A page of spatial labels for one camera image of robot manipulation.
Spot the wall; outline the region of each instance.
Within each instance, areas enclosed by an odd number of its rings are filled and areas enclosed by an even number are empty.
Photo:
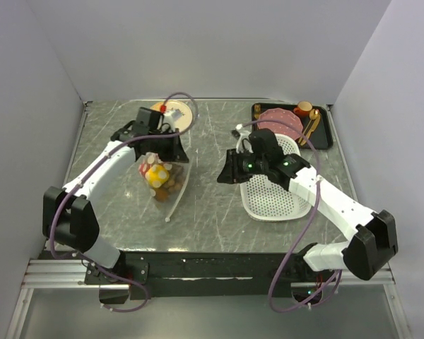
[[[333,109],[361,200],[396,217],[394,270],[424,338],[424,0],[393,0]]]
[[[83,100],[334,103],[389,0],[28,0]]]
[[[81,110],[30,7],[0,0],[0,338],[42,248],[42,195],[62,183]]]

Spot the orange cup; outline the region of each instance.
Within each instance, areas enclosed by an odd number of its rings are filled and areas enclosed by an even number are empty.
[[[294,114],[300,118],[305,118],[310,115],[311,109],[312,109],[311,102],[300,101],[297,104],[297,107],[294,108]]]

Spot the black tray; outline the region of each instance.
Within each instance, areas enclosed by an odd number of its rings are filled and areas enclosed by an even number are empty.
[[[294,108],[297,107],[297,105],[283,105],[283,104],[268,104],[268,103],[256,103],[252,106],[252,121],[255,121],[254,118],[254,106],[260,105],[261,106],[261,113],[264,113],[268,109],[272,108],[282,108],[289,111],[294,110]],[[319,125],[317,126],[316,130],[312,132],[311,134],[311,142],[312,145],[317,150],[328,150],[333,145],[333,136],[331,135],[331,129],[330,129],[330,123],[328,120],[328,114],[325,109],[318,106],[313,106],[314,108],[317,108],[320,111],[320,114],[322,118],[320,119]],[[310,121],[309,117],[306,118],[300,118],[302,121],[303,127],[305,127],[308,122]],[[253,125],[253,131],[257,130],[257,125]],[[305,144],[304,146],[298,145],[299,148],[310,148],[308,144]]]

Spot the beige plate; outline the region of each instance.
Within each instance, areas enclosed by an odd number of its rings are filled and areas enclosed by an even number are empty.
[[[162,103],[163,102],[158,102],[154,104],[151,109],[154,109],[155,111],[160,111]],[[169,109],[178,109],[182,113],[182,118],[176,121],[176,128],[179,129],[180,132],[184,131],[188,126],[190,126],[193,120],[193,113],[190,107],[187,106],[187,104],[176,100],[170,100],[167,103],[167,110]]]

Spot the basket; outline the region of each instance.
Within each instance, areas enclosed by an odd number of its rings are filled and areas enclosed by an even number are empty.
[[[238,151],[242,151],[242,141],[247,137],[248,134],[241,134],[236,146]],[[284,154],[300,154],[297,143],[288,136],[276,134],[276,140]],[[248,182],[240,184],[240,195],[248,215],[259,221],[298,219],[311,208],[307,201],[273,184],[265,175],[254,175]]]

